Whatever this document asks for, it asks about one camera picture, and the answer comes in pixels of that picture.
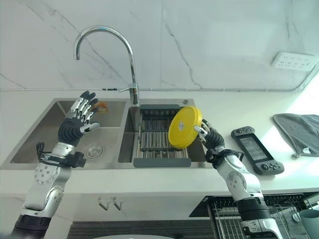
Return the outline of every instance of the gray mug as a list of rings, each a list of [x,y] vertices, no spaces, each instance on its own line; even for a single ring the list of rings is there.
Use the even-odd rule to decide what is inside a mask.
[[[306,209],[299,212],[299,216],[310,238],[319,239],[319,211]]]

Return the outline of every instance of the dish drying rack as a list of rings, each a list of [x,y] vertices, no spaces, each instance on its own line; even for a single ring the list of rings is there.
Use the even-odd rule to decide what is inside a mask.
[[[292,215],[311,208],[303,194],[266,195],[266,204],[276,220],[284,239],[309,239],[301,222],[295,222]],[[241,218],[232,197],[211,197],[207,203],[208,214],[216,239],[247,239],[240,227]]]
[[[169,126],[176,113],[167,110],[141,114],[136,158],[188,158],[186,148],[174,148],[168,140]]]

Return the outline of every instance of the faucet spout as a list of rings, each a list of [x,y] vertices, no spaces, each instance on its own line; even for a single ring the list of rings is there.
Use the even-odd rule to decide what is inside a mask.
[[[132,84],[129,84],[129,90],[130,90],[130,96],[131,96],[131,102],[134,105],[137,105],[139,103],[139,95],[138,95],[138,84],[136,82],[136,75],[135,75],[135,64],[134,64],[134,56],[133,56],[133,50],[127,41],[125,37],[123,37],[122,34],[120,34],[118,31],[108,27],[108,26],[91,26],[79,33],[77,36],[75,42],[74,42],[74,59],[75,60],[80,60],[80,46],[83,41],[83,39],[88,36],[89,34],[97,31],[102,31],[102,32],[108,32],[114,36],[116,36],[118,39],[123,42],[125,45],[128,53],[129,53],[129,59],[130,59],[130,66],[131,66],[131,72],[132,72]]]

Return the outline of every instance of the orange object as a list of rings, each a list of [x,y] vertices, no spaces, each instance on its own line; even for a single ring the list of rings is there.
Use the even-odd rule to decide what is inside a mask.
[[[98,103],[96,103],[95,105],[93,105],[92,109],[99,107],[99,110],[97,111],[97,113],[108,113],[108,105],[105,101],[99,101]]]

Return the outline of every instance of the sink drain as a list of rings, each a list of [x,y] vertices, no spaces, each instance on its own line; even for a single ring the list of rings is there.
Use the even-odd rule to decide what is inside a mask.
[[[103,153],[104,148],[100,143],[93,143],[87,146],[84,150],[84,156],[86,159],[96,159]]]

